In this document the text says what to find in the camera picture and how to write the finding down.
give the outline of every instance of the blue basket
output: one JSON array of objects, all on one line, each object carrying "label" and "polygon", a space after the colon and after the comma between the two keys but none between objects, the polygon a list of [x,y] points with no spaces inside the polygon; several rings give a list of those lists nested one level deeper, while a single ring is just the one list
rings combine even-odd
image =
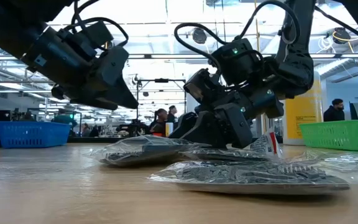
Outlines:
[{"label": "blue basket", "polygon": [[31,121],[0,121],[1,146],[4,148],[40,148],[67,143],[69,124]]}]

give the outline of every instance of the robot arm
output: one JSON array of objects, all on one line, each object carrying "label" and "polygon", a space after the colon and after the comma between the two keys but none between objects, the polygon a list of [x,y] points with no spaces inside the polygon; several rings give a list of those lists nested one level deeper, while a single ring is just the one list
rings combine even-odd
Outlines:
[{"label": "robot arm", "polygon": [[[109,50],[100,47],[113,39],[103,21],[117,26],[127,37],[118,24],[98,17],[58,32],[48,27],[46,22],[53,20],[73,1],[0,0],[0,48],[27,64],[28,70],[38,71],[54,81],[52,95],[58,99],[62,100],[65,95],[71,103],[108,110],[115,110],[118,105],[136,109],[138,102],[122,78],[122,69],[129,56],[123,48],[127,40]],[[76,8],[75,17],[80,21],[78,13],[85,7]],[[89,22],[97,23],[85,27]],[[84,29],[69,32],[76,26]],[[95,49],[103,50],[99,57]]]},{"label": "robot arm", "polygon": [[[349,12],[358,13],[358,5],[341,0]],[[286,10],[281,41],[277,55],[263,58],[242,38],[257,11],[266,4]],[[185,90],[200,103],[196,113],[183,115],[170,138],[184,138],[216,147],[243,148],[252,142],[249,125],[256,116],[266,113],[269,118],[283,116],[279,100],[294,98],[313,86],[313,59],[309,55],[309,40],[316,0],[264,1],[259,4],[243,32],[232,42],[224,42],[201,24],[181,24],[175,37],[185,47],[209,59],[217,68],[215,74],[208,69],[196,72],[185,84]],[[185,26],[204,29],[223,44],[211,55],[194,49],[179,39],[177,30]],[[222,86],[220,75],[229,87]]]}]

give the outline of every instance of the green plastic basket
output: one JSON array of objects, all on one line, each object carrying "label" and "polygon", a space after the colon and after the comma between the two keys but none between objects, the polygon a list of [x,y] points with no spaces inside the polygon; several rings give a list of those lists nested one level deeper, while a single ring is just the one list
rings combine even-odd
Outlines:
[{"label": "green plastic basket", "polygon": [[358,120],[301,124],[309,147],[358,151]]}]

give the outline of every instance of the person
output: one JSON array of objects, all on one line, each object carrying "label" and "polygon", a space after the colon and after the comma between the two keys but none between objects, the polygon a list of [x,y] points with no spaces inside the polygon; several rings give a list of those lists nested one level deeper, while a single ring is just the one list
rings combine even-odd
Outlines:
[{"label": "person", "polygon": [[69,114],[66,114],[65,110],[60,111],[60,115],[56,116],[54,119],[52,119],[52,122],[55,123],[62,123],[62,124],[70,124],[74,128],[77,126],[77,122],[74,120],[74,118],[71,118]]},{"label": "person", "polygon": [[178,112],[176,106],[170,106],[169,107],[169,112],[168,112],[168,117],[167,117],[167,122],[168,123],[174,123],[176,121],[176,117],[175,114]]},{"label": "person", "polygon": [[91,138],[99,137],[99,130],[98,130],[98,126],[97,126],[97,125],[93,126],[93,129],[92,129],[92,131],[90,132],[89,136],[90,136]]},{"label": "person", "polygon": [[89,137],[91,134],[91,129],[90,127],[88,126],[87,123],[84,124],[84,128],[82,129],[82,136],[83,137]]},{"label": "person", "polygon": [[33,117],[32,117],[32,113],[31,111],[27,111],[24,115],[24,117],[22,117],[20,119],[20,121],[36,121]]},{"label": "person", "polygon": [[168,113],[166,110],[160,108],[154,112],[154,121],[150,124],[151,133],[162,133],[165,135],[165,121],[167,120]]},{"label": "person", "polygon": [[343,100],[333,100],[333,105],[324,112],[324,122],[328,121],[344,121],[345,113],[343,112]]}]

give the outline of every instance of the plastic bag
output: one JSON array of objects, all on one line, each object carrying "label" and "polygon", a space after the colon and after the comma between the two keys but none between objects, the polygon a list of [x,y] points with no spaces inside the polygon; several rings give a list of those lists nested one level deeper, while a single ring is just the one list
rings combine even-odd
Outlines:
[{"label": "plastic bag", "polygon": [[304,164],[324,170],[327,174],[338,176],[349,183],[358,184],[358,152],[331,152],[307,150],[297,158]]},{"label": "plastic bag", "polygon": [[176,183],[186,190],[228,194],[315,195],[350,188],[345,180],[302,163],[185,161],[149,179]]},{"label": "plastic bag", "polygon": [[191,160],[205,161],[269,161],[275,157],[269,156],[264,152],[255,152],[242,149],[195,149],[185,151],[182,154]]},{"label": "plastic bag", "polygon": [[103,149],[91,151],[89,156],[104,164],[127,167],[169,162],[181,156],[178,152],[197,149],[201,146],[205,145],[184,139],[148,135],[123,139]]}]

